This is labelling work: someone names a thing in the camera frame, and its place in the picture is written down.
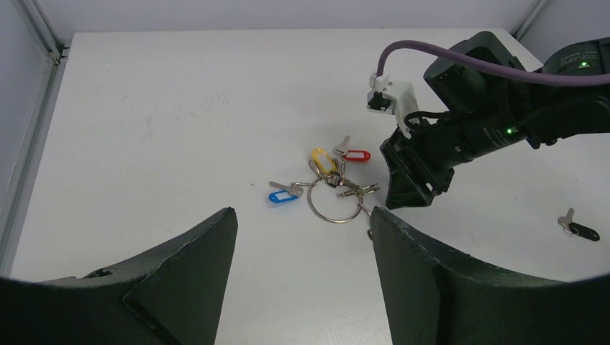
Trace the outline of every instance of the red key tag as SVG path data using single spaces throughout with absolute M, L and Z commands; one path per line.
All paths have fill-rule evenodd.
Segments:
M 348 162 L 366 162 L 370 159 L 370 153 L 363 149 L 352 149 L 343 156 Z

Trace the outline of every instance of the metal key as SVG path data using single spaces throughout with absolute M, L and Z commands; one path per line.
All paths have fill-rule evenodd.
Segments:
M 570 208 L 568 210 L 568 214 L 566 214 L 565 217 L 559 217 L 557 219 L 557 223 L 559 225 L 561 225 L 561 227 L 563 227 L 563 229 L 566 230 L 569 234 L 572 234 L 572 231 L 570 230 L 570 223 L 574 222 L 572 220 L 573 217 L 574 217 L 574 208 Z
M 333 173 L 325 179 L 325 183 L 329 187 L 336 188 L 337 186 L 341 185 L 341 176 L 339 176 L 337 173 Z
M 337 173 L 341 178 L 345 178 L 345 166 L 347 165 L 347 160 L 343 158 L 343 156 L 339 156 L 338 158 L 334 158 L 334 164 L 337 166 Z
M 344 186 L 344 187 L 349 187 L 352 188 L 353 190 L 361 190 L 362 187 L 360 187 L 359 185 L 355 184 L 354 182 L 348 180 L 347 178 L 342 178 L 340 181 L 340 185 Z
M 337 196 L 339 198 L 346 198 L 348 196 L 365 196 L 367 194 L 371 194 L 372 192 L 376 192 L 380 190 L 381 187 L 377 183 L 374 185 L 367 185 L 366 187 L 359 188 L 357 190 L 348 190 L 347 192 L 339 193 Z
M 297 188 L 300 188 L 300 187 L 311 187 L 311 186 L 315 187 L 316 183 L 310 183 L 310 182 L 292 182 L 290 184 L 291 188 L 294 188 L 294 187 L 297 187 Z
M 274 188 L 283 189 L 288 192 L 290 196 L 301 197 L 303 195 L 303 188 L 297 185 L 281 185 L 280 183 L 270 181 L 269 185 Z
M 335 147 L 332 148 L 332 153 L 339 156 L 347 154 L 347 143 L 350 141 L 350 138 L 351 136 L 346 135 L 341 144 L 335 145 Z
M 359 203 L 358 205 L 360 205 L 362 210 L 364 212 L 366 212 L 366 214 L 368 214 L 368 218 L 370 218 L 373 215 L 373 212 L 371 210 L 369 210 L 368 208 L 366 208 L 366 206 L 364 206 L 364 204 Z
M 599 233 L 597 231 L 582 224 L 575 223 L 574 220 L 572 220 L 573 216 L 574 209 L 570 208 L 568 214 L 565 217 L 559 217 L 557 222 L 563 227 L 563 230 L 570 235 L 580 236 L 593 242 L 599 241 Z

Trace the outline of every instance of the black key tag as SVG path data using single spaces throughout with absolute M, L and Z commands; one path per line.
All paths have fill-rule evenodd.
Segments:
M 572 234 L 575 234 L 576 236 L 583 237 L 584 239 L 590 239 L 594 242 L 599 241 L 599 234 L 597 233 L 597 231 L 591 228 L 574 222 L 569 223 L 568 227 L 570 228 L 570 232 L 572 232 Z

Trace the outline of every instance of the white table surface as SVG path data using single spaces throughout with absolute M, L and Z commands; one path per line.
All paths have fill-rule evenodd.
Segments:
M 239 231 L 218 344 L 389 344 L 388 321 L 360 216 L 318 219 L 306 200 L 271 205 L 268 181 L 310 181 L 308 155 L 346 134 L 369 150 L 350 165 L 380 183 L 378 151 L 395 127 L 368 113 L 368 76 L 395 40 L 450 47 L 476 29 L 367 29 L 88 33 L 74 37 L 24 223 L 12 277 L 83 276 L 164 242 L 225 206 Z M 493 32 L 533 70 L 541 66 L 505 31 Z M 442 111 L 422 79 L 434 57 L 399 51 L 386 71 L 411 81 L 419 107 Z M 495 265 L 558 280 L 610 270 L 606 250 L 610 136 L 526 142 L 456 168 L 429 208 L 394 212 L 440 241 Z M 318 187 L 329 216 L 355 200 Z M 564 234 L 557 217 L 599 231 Z

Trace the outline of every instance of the key ring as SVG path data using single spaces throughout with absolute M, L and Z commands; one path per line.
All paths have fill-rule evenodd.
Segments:
M 356 213 L 354 213 L 353 216 L 347 218 L 347 219 L 332 219 L 332 218 L 328 218 L 325 215 L 321 214 L 320 212 L 318 212 L 318 210 L 316 210 L 316 206 L 314 206 L 314 202 L 311 200 L 311 191 L 314 189 L 314 186 L 321 181 L 322 178 L 317 178 L 317 180 L 315 180 L 310 186 L 309 189 L 307 190 L 307 203 L 309 204 L 309 207 L 311 208 L 311 210 L 314 212 L 314 214 L 316 216 L 318 216 L 318 218 L 324 220 L 324 221 L 328 221 L 329 223 L 335 223 L 335 224 L 343 224 L 343 223 L 347 223 L 348 221 L 353 221 L 356 217 L 358 217 L 358 214 L 360 214 L 360 211 L 362 210 L 362 207 L 360 207 L 360 204 L 363 203 L 362 200 L 362 196 L 361 195 L 356 195 L 358 197 L 358 211 L 356 211 Z

